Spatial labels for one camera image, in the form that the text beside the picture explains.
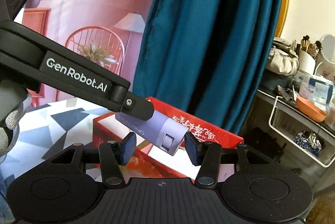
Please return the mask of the gloved left hand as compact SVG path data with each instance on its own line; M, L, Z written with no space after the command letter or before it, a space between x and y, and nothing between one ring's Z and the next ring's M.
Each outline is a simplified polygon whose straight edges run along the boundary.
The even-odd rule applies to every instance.
M19 121L31 106L28 90L8 79L1 80L1 163L15 146L19 136Z

